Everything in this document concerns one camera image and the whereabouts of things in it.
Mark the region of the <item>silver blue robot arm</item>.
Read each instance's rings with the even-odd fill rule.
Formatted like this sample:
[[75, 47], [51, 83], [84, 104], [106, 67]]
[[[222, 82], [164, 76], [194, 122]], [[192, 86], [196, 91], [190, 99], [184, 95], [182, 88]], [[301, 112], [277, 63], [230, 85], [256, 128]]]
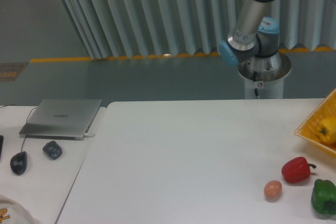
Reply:
[[258, 28], [264, 18], [268, 4], [274, 0], [244, 0], [235, 27], [227, 39], [218, 45], [219, 53], [229, 65], [239, 63], [261, 52]]

